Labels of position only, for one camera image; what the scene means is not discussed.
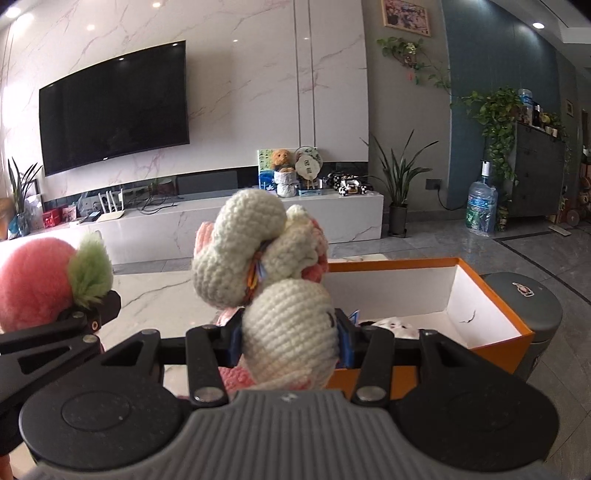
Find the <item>orange box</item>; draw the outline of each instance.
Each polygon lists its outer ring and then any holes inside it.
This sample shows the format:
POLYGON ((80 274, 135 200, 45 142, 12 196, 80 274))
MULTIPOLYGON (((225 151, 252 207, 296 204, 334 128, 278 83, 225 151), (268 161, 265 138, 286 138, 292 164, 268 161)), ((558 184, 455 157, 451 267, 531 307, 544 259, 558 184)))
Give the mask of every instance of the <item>orange box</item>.
MULTIPOLYGON (((509 373, 534 334, 461 258, 330 263, 323 285, 345 314, 359 321, 388 317, 438 330, 509 373)), ((349 397, 359 370, 336 370, 327 388, 349 397)), ((391 398, 417 385, 414 367, 394 367, 391 398)))

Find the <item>wall picture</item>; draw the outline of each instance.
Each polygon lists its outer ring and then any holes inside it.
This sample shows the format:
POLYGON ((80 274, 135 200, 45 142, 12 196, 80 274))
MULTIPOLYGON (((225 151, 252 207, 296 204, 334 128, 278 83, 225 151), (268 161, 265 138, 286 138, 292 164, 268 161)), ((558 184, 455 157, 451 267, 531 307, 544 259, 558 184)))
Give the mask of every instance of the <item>wall picture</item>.
POLYGON ((399 28, 419 35, 431 36, 427 9, 402 0, 382 0, 386 27, 399 28))

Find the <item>white marble tv stand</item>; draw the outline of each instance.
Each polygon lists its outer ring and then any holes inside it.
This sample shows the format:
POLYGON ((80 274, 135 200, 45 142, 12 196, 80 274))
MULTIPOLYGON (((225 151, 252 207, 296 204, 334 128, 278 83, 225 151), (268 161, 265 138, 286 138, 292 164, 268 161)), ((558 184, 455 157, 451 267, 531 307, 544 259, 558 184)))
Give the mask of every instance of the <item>white marble tv stand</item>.
MULTIPOLYGON (((171 260, 193 256, 195 232, 214 221, 228 197, 188 200, 152 215, 128 209, 117 220, 81 225, 63 224, 24 238, 0 242, 0 263, 19 245, 44 236, 61 238, 77 247, 82 237, 99 231, 113 264, 171 260)), ((341 197, 332 190, 314 197, 283 199, 285 207, 303 205, 324 229, 330 243, 380 238, 384 197, 377 192, 341 197)))

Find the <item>pink plush toy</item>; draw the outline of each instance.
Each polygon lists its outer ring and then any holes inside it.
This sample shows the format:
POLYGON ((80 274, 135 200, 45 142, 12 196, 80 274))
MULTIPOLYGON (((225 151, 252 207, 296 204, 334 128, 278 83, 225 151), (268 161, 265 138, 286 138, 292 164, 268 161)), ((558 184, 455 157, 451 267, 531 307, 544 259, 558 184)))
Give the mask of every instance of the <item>pink plush toy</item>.
POLYGON ((55 322, 62 310, 88 308, 112 286, 111 262, 98 237, 86 237, 78 250, 57 238, 30 240, 0 267, 0 328, 55 322))

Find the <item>gray cabinet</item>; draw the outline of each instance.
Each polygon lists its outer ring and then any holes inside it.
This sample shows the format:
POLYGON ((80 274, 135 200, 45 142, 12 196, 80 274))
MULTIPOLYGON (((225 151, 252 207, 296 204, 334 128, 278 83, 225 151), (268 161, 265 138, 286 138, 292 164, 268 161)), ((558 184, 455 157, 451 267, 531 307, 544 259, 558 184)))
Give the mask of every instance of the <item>gray cabinet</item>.
POLYGON ((515 154, 509 163, 518 180, 512 187, 509 214, 527 217, 557 213, 563 184, 564 143, 545 132, 517 124, 515 154))

